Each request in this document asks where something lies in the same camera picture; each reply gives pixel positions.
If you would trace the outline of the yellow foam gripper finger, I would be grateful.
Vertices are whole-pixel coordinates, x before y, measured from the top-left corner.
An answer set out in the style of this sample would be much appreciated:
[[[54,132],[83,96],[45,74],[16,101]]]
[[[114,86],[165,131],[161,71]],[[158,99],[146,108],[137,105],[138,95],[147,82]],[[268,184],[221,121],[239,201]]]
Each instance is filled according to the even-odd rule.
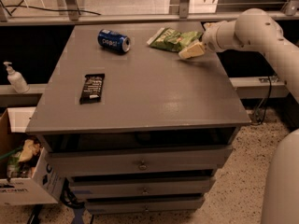
[[[178,53],[181,59],[189,59],[205,54],[205,47],[199,40],[194,40],[188,47]]]

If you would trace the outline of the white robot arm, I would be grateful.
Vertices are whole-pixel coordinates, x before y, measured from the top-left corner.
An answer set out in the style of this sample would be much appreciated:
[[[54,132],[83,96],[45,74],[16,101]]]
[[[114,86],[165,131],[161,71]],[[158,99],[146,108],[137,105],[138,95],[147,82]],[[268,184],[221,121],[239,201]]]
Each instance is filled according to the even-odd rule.
[[[261,53],[299,102],[299,48],[263,10],[251,8],[234,21],[205,25],[196,39],[178,53],[182,59],[227,49]],[[299,224],[299,129],[279,144],[271,160],[263,196],[261,224]]]

